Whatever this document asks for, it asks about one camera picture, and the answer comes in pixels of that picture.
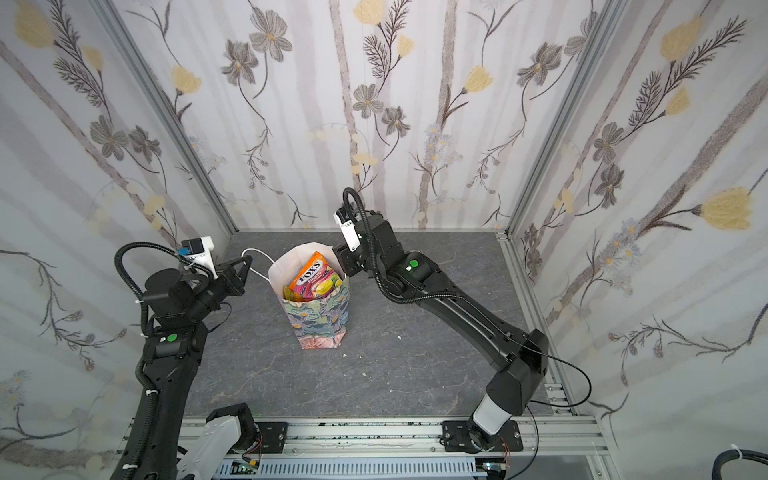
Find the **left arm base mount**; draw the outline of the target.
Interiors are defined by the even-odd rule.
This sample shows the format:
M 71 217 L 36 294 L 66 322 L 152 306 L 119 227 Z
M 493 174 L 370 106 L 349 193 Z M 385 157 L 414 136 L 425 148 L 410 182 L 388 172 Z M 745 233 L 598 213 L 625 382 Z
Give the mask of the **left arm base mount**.
M 280 454 L 288 423 L 256 421 L 245 403 L 214 410 L 202 433 L 177 460 L 177 479 L 213 479 L 229 454 Z

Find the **pink-yellow Fox's candy bag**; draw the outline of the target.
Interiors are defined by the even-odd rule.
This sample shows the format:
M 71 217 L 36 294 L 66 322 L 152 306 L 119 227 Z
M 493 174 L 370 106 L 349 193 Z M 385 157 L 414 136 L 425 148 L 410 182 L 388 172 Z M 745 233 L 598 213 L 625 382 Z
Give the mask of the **pink-yellow Fox's candy bag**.
M 292 302 L 318 300 L 328 296 L 342 283 L 340 275 L 328 260 L 320 252 L 314 252 L 291 283 L 283 288 L 283 296 Z

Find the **floral white paper bag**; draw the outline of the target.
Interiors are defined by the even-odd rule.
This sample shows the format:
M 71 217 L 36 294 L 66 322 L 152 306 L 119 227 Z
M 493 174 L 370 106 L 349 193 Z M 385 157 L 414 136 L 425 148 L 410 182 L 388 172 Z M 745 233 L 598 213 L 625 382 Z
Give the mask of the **floral white paper bag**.
M 291 283 L 314 252 L 320 252 L 340 275 L 343 283 L 328 296 L 307 302 L 284 299 L 283 288 Z M 299 344 L 304 350 L 334 349 L 341 345 L 347 333 L 350 302 L 350 282 L 336 259 L 332 248 L 317 242 L 298 245 L 277 259 L 257 248 L 246 248 L 243 255 L 263 257 L 270 261 L 265 274 L 257 273 L 274 292 Z

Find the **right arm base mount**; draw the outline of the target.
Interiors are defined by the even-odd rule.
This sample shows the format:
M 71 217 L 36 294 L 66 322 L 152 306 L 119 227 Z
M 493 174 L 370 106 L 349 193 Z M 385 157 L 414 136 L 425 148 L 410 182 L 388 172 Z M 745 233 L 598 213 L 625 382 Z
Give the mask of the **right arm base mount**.
M 468 420 L 441 423 L 439 442 L 446 452 L 520 452 L 523 443 L 512 416 L 485 394 Z

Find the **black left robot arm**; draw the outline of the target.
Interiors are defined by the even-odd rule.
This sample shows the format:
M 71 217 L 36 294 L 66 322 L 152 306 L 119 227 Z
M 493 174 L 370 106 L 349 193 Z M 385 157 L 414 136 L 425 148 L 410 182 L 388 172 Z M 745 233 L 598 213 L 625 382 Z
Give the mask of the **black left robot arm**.
M 140 287 L 123 262 L 135 249 L 158 250 L 180 265 L 154 273 Z M 245 255 L 208 267 L 145 241 L 128 243 L 115 253 L 115 269 L 139 303 L 145 343 L 135 369 L 143 393 L 113 478 L 210 479 L 228 453 L 245 453 L 262 444 L 249 407 L 240 403 L 213 411 L 197 443 L 179 451 L 186 402 L 211 331 L 204 320 L 227 298 L 244 294 L 251 264 L 251 256 Z

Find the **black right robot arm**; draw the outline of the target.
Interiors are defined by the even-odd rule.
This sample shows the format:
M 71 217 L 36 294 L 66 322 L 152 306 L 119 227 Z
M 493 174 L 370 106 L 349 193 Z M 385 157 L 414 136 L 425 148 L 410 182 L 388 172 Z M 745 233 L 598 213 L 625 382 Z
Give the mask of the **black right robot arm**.
M 333 248 L 343 272 L 366 273 L 389 301 L 414 304 L 463 336 L 496 370 L 486 386 L 488 398 L 509 415 L 521 415 L 547 373 L 549 341 L 543 332 L 526 332 L 502 320 L 431 258 L 404 250 L 390 223 L 367 210 L 354 188 L 343 190 L 335 219 L 345 238 Z

